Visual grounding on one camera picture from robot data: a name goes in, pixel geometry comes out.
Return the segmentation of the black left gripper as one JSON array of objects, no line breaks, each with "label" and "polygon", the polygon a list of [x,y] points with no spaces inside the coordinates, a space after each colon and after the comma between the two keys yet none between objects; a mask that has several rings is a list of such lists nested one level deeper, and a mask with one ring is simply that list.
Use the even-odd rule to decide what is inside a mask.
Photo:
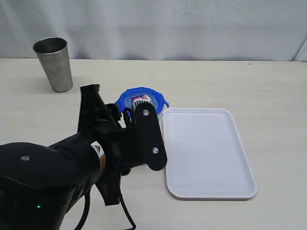
[{"label": "black left gripper", "polygon": [[114,103],[104,104],[98,84],[82,86],[78,132],[94,138],[100,147],[100,172],[95,185],[107,206],[119,204],[120,179],[131,168],[141,165],[139,148],[132,142],[134,126],[123,128],[119,108]]}]

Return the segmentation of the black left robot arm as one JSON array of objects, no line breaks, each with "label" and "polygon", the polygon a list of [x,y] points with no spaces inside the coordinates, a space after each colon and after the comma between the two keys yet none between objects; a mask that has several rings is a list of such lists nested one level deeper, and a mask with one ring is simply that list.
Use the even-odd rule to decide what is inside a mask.
[{"label": "black left robot arm", "polygon": [[0,227],[3,230],[58,230],[65,214],[96,186],[106,205],[124,204],[120,179],[136,164],[132,145],[142,105],[121,113],[105,104],[99,85],[81,87],[77,133],[43,146],[14,142],[0,147]]}]

